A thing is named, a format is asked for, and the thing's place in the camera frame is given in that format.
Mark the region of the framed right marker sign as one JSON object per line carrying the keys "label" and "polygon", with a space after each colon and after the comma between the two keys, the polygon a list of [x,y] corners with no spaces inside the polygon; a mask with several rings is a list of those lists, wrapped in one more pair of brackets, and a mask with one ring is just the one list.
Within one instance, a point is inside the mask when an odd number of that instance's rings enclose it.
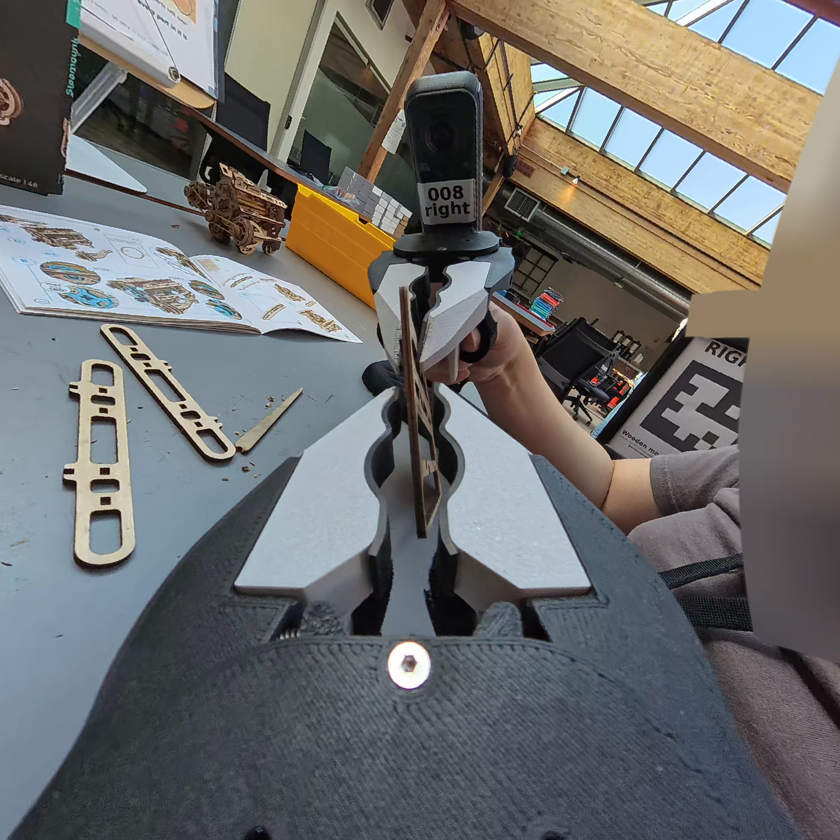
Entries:
{"label": "framed right marker sign", "polygon": [[680,330],[593,438],[628,459],[736,445],[748,349],[748,339]]}

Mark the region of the slotted wooden strip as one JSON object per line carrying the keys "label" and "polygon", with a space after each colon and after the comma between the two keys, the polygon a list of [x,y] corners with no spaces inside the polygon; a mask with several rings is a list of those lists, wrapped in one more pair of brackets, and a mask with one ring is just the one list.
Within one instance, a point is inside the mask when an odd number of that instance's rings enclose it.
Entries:
{"label": "slotted wooden strip", "polygon": [[[84,360],[80,379],[68,390],[78,400],[77,459],[64,467],[62,477],[76,488],[73,552],[81,565],[108,568],[126,561],[136,546],[122,368],[107,360]],[[91,455],[96,424],[113,428],[115,456],[109,462],[99,463]],[[120,545],[100,553],[91,547],[91,524],[110,515],[119,520]]]}
{"label": "slotted wooden strip", "polygon": [[101,326],[101,334],[202,457],[223,463],[235,455],[218,419],[199,406],[176,380],[169,363],[158,358],[135,331],[108,323]]}

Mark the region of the black model kit box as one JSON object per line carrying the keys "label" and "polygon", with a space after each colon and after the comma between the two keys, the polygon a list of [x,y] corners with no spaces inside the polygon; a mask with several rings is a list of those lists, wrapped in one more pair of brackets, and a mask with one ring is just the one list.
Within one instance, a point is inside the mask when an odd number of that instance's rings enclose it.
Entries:
{"label": "black model kit box", "polygon": [[80,2],[1,2],[3,184],[63,191],[80,12]]}

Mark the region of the assembled wooden model vehicle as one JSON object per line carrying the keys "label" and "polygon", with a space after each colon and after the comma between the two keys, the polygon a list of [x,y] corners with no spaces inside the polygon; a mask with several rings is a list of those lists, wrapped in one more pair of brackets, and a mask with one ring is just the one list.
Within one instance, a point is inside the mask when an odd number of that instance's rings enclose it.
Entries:
{"label": "assembled wooden model vehicle", "polygon": [[257,246],[268,255],[276,253],[287,205],[225,163],[218,170],[214,185],[192,182],[183,190],[187,202],[203,213],[210,235],[222,245],[233,240],[245,256]]}

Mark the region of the black quilted cushion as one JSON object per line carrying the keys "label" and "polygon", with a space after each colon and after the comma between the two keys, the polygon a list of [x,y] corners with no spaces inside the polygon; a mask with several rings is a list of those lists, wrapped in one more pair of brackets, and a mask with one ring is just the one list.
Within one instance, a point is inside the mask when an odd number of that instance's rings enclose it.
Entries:
{"label": "black quilted cushion", "polygon": [[403,375],[397,373],[388,360],[369,364],[362,372],[361,380],[364,388],[372,396],[378,396],[392,388],[404,391]]}

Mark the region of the laser-cut wooden parts sheet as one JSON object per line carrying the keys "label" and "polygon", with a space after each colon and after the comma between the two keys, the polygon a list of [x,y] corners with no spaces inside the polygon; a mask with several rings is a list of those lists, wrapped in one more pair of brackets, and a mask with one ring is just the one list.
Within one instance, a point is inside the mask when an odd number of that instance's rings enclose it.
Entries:
{"label": "laser-cut wooden parts sheet", "polygon": [[429,535],[442,498],[433,411],[425,375],[419,369],[413,321],[413,294],[408,285],[399,291],[401,364],[404,380],[408,443],[411,456],[416,535]]}

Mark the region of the black office chair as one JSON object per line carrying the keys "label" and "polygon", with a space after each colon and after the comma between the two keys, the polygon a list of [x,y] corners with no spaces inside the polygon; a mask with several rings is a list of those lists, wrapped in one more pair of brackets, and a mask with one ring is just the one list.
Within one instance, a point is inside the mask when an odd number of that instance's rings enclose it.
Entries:
{"label": "black office chair", "polygon": [[615,342],[579,317],[552,337],[538,353],[537,362],[550,390],[562,403],[576,382],[615,349]]}
{"label": "black office chair", "polygon": [[586,417],[586,424],[592,424],[592,415],[586,408],[587,403],[596,403],[607,413],[610,411],[610,402],[618,399],[620,402],[627,391],[628,384],[621,375],[614,371],[594,375],[591,379],[581,378],[573,387],[574,395],[567,395],[564,400],[570,402],[572,415],[577,419],[579,412]]}

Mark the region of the instruction display stand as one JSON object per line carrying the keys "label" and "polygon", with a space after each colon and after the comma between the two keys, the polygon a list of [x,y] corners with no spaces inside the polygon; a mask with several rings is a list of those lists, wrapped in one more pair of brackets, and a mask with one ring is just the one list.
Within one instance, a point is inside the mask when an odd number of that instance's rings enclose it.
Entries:
{"label": "instruction display stand", "polygon": [[69,2],[93,68],[76,70],[70,153],[84,140],[187,177],[197,171],[210,113],[222,91],[218,2]]}

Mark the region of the yellow storage bin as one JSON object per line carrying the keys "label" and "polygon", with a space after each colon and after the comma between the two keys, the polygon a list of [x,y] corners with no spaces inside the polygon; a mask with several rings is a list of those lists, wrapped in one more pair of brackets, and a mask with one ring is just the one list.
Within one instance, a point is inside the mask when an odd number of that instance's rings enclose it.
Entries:
{"label": "yellow storage bin", "polygon": [[395,240],[322,192],[299,184],[287,247],[355,297],[374,308],[368,279],[372,261]]}

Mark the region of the stack of grey boxes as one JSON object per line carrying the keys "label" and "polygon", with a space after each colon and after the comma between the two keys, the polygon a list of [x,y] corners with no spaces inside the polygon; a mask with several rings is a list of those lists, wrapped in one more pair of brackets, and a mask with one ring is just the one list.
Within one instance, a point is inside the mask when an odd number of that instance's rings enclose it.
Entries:
{"label": "stack of grey boxes", "polygon": [[394,238],[405,234],[412,211],[351,168],[344,168],[336,191],[341,202],[384,233]]}

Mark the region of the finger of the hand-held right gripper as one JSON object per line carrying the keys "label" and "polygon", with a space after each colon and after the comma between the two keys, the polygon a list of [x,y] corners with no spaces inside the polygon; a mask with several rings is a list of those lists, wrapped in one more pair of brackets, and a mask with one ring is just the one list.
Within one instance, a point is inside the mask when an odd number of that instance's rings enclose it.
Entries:
{"label": "finger of the hand-held right gripper", "polygon": [[403,372],[401,289],[422,277],[422,266],[403,263],[388,266],[374,292],[374,303],[385,354],[395,373]]}
{"label": "finger of the hand-held right gripper", "polygon": [[424,321],[420,368],[431,368],[452,354],[458,355],[463,339],[484,319],[490,268],[490,262],[458,262],[444,268],[447,282]]}

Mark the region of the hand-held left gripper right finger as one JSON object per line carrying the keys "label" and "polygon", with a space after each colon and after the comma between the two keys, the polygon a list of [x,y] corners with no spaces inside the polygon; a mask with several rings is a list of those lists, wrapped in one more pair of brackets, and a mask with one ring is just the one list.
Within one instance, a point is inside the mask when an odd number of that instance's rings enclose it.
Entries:
{"label": "hand-held left gripper right finger", "polygon": [[589,595],[592,583],[525,447],[445,385],[436,446],[436,632],[472,634],[493,604]]}

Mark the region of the printed instruction booklet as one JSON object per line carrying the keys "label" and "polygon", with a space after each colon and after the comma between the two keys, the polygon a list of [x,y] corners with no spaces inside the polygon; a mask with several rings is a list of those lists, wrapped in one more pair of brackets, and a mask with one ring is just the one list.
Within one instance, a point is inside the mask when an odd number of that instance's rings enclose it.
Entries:
{"label": "printed instruction booklet", "polygon": [[2,288],[19,313],[359,343],[310,293],[162,239],[1,206]]}

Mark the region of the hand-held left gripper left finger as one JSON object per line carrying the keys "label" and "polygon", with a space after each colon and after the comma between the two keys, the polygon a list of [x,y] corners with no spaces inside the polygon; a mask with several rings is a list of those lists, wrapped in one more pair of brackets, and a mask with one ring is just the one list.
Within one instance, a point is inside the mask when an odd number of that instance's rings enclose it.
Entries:
{"label": "hand-held left gripper left finger", "polygon": [[326,602],[355,634],[379,634],[392,585],[381,488],[401,426],[383,391],[297,460],[235,581],[238,592]]}

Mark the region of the tapered wooden stick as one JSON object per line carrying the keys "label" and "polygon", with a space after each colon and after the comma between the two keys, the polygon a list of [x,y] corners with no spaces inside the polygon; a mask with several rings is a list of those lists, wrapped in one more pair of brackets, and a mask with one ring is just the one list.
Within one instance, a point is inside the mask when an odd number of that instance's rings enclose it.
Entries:
{"label": "tapered wooden stick", "polygon": [[283,413],[299,398],[303,393],[303,388],[299,388],[291,393],[285,400],[276,406],[270,413],[264,416],[254,427],[248,432],[242,434],[237,443],[236,449],[241,454],[248,453],[258,442],[263,438],[269,430],[277,423]]}

